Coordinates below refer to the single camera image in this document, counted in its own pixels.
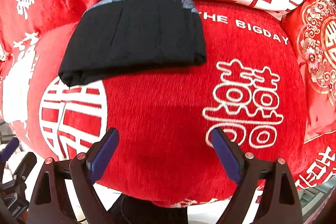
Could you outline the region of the black pants with blue waistband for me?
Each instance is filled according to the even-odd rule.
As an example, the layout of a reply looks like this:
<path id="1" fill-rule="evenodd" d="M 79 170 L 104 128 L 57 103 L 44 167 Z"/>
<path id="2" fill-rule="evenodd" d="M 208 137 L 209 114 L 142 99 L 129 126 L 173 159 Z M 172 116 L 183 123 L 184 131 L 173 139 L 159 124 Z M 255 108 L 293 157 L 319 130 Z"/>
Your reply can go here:
<path id="1" fill-rule="evenodd" d="M 102 0 L 81 17 L 58 75 L 71 87 L 205 62 L 202 23 L 192 0 Z"/>

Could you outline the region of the operator black trousers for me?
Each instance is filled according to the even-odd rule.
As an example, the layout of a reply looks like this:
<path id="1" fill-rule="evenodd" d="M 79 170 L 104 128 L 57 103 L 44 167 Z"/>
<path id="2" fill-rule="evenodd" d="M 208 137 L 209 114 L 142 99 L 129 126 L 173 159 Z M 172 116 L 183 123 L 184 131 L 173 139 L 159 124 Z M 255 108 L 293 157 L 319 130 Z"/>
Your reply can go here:
<path id="1" fill-rule="evenodd" d="M 188 224 L 187 208 L 159 207 L 150 201 L 121 194 L 108 210 L 114 223 Z"/>

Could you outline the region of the red bedspread with white characters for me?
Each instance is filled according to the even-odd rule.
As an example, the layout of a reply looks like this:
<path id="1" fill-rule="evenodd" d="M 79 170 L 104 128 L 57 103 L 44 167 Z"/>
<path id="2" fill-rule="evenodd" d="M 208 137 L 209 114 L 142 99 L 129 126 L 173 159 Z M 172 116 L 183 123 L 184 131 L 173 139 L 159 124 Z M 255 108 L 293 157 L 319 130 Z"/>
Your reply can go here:
<path id="1" fill-rule="evenodd" d="M 84 11 L 101 0 L 1 0 L 1 117 L 42 157 L 68 159 L 120 133 L 100 184 L 161 206 L 232 195 L 206 136 L 222 126 L 295 186 L 335 177 L 335 118 L 303 81 L 294 38 L 305 0 L 195 0 L 207 61 L 69 88 L 57 72 Z"/>

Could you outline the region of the red embroidered pillow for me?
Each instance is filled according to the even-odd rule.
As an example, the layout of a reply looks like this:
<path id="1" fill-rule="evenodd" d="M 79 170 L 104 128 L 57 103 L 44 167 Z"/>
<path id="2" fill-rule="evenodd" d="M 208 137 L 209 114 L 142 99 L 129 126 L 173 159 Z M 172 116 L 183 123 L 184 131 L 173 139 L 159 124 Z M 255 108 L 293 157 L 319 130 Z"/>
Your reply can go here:
<path id="1" fill-rule="evenodd" d="M 281 24 L 306 88 L 307 143 L 335 132 L 335 2 L 306 0 Z"/>

